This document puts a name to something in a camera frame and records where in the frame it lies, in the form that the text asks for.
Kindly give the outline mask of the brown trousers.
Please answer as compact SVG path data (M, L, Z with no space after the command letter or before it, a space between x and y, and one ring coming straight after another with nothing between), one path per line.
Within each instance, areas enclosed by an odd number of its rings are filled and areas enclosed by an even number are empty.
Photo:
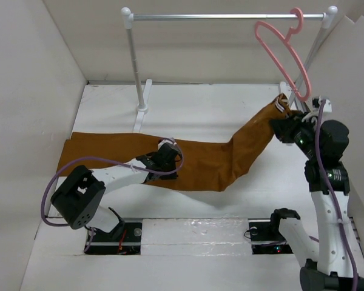
M248 173L251 165L274 136L272 119L285 119L294 111L285 94L278 95L263 107L228 142L211 143L177 140L184 163L175 180L152 181L151 185L176 191L222 192L239 177ZM69 162L85 156L99 161L86 161L89 169L100 169L110 161L128 162L154 151L160 137L142 133L96 134L75 132L66 140L59 159L61 169Z

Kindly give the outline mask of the pink plastic hanger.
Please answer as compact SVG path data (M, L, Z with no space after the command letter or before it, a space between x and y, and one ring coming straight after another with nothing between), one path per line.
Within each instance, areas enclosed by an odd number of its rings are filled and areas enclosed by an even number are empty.
M273 25L270 25L269 23L267 23L265 21L257 21L255 23L255 25L254 25L254 35L255 35L256 40L264 48L264 50L269 55L271 60L274 62L276 67L282 73L285 80L288 82L288 84L289 84L290 88L292 89L292 92L294 93L295 97L299 101L306 102L308 100L308 98L310 97L310 95L311 95L311 89L312 89L311 88L311 83L310 83L309 76L308 76L308 73L306 71L306 68L302 63L302 60L300 59L300 57L299 57L298 53L296 52L296 50L290 44L291 37L293 35L296 35L299 32L301 32L301 30L303 28L303 24L304 24L304 16L303 16L302 10L297 8L297 7L293 8L290 12L293 15L295 15L295 18L298 21L298 23L297 23L296 27L290 27L285 36L283 36L282 33L277 28L275 28ZM299 71L301 73L301 77L303 77L303 80L305 82L306 93L304 95L301 95L297 85L295 85L295 82L292 80L290 75L287 73L284 66L277 59L277 57L274 55L274 52L268 47L268 45L260 37L259 31L258 31L260 27L264 27L267 30L269 30L271 33L273 33L278 38L278 40L284 45L284 47L287 49L287 51L290 53L290 55L292 56L293 60L295 61L296 65L297 65L297 67L298 67L298 69L299 69Z

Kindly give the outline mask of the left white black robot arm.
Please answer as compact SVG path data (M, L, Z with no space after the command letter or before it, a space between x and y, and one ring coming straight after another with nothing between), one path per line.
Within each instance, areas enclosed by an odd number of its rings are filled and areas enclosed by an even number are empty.
M88 169L75 167L55 190L50 202L73 230L86 228L117 240L125 222L111 208L100 205L104 195L123 187L157 180L175 180L183 162L177 143L164 139L155 152L138 156L127 163L112 161L113 166Z

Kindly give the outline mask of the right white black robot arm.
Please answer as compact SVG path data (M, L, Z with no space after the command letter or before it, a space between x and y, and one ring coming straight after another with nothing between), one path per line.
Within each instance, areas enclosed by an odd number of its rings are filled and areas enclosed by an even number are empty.
M364 290L349 240L351 220L347 214L349 177L341 157L349 144L349 130L339 121L322 121L296 114L272 119L275 136L295 144L307 157L305 177L315 207L318 237L312 239L295 210L276 209L268 231L284 238L300 265L302 290Z

